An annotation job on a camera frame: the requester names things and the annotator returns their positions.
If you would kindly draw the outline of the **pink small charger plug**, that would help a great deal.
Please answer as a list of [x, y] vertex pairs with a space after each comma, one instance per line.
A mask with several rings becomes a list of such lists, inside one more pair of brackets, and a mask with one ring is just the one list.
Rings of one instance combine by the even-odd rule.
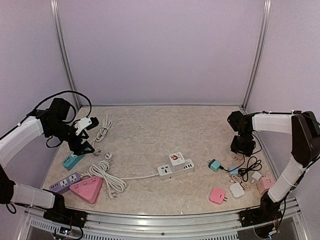
[[241, 162], [244, 160], [243, 154], [242, 153], [236, 153], [233, 157], [233, 159], [237, 162]]

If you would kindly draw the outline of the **teal power strip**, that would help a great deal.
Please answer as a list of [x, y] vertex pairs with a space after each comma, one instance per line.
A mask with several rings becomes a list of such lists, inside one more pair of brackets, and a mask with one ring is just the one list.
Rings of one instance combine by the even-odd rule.
[[62, 165], [65, 169], [67, 169], [68, 171], [71, 171], [75, 165], [78, 164], [78, 162], [80, 160], [82, 160], [82, 158], [85, 155], [75, 155], [74, 153], [71, 153], [63, 162]]

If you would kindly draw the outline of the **teal charger plug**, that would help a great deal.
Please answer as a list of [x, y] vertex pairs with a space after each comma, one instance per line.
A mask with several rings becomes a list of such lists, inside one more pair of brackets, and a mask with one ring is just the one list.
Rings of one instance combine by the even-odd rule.
[[212, 171], [217, 172], [219, 169], [221, 169], [221, 163], [216, 159], [212, 159], [208, 161], [208, 167]]

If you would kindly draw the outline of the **white cube socket adapter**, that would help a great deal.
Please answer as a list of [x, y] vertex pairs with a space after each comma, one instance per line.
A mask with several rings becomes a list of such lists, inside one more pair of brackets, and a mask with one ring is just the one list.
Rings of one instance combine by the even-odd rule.
[[168, 157], [168, 164], [172, 172], [181, 171], [184, 168], [186, 161], [181, 152], [170, 154]]

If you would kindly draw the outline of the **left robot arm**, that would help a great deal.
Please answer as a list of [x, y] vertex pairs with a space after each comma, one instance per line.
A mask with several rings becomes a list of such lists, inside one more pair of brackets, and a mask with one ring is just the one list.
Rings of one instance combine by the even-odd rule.
[[5, 167], [23, 148], [40, 136], [49, 139], [58, 138], [67, 142], [69, 149], [77, 156], [93, 153], [95, 149], [88, 142], [87, 131], [97, 127], [99, 120], [88, 115], [67, 121], [71, 104], [55, 97], [49, 108], [35, 108], [13, 129], [0, 138], [0, 203], [2, 205], [20, 204], [28, 207], [50, 209], [50, 214], [63, 223], [70, 218], [70, 211], [58, 203], [58, 195], [48, 190], [41, 190], [11, 180]]

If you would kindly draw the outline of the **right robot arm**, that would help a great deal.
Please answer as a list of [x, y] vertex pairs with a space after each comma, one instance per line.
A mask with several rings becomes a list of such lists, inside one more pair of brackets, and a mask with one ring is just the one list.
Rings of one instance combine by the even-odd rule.
[[290, 155], [286, 167], [275, 184], [263, 194], [256, 218], [266, 222], [278, 211], [280, 204], [295, 190], [306, 171], [320, 157], [320, 123], [312, 111], [255, 112], [233, 111], [227, 122], [236, 135], [230, 145], [233, 153], [253, 155], [254, 133], [275, 133], [290, 137]]

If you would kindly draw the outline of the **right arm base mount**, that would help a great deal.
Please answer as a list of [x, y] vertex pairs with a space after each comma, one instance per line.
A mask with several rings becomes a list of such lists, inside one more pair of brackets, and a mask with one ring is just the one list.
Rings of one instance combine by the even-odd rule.
[[256, 208], [246, 208], [239, 212], [241, 226], [249, 227], [259, 225], [282, 218], [282, 212], [279, 204], [271, 206], [261, 205]]

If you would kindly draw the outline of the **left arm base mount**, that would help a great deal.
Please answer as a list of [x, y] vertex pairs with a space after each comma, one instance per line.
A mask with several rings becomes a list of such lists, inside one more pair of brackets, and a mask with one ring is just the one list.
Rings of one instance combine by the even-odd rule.
[[46, 220], [80, 228], [83, 228], [85, 226], [87, 216], [88, 213], [85, 211], [70, 208], [65, 208], [63, 210], [46, 208], [43, 214], [43, 218]]

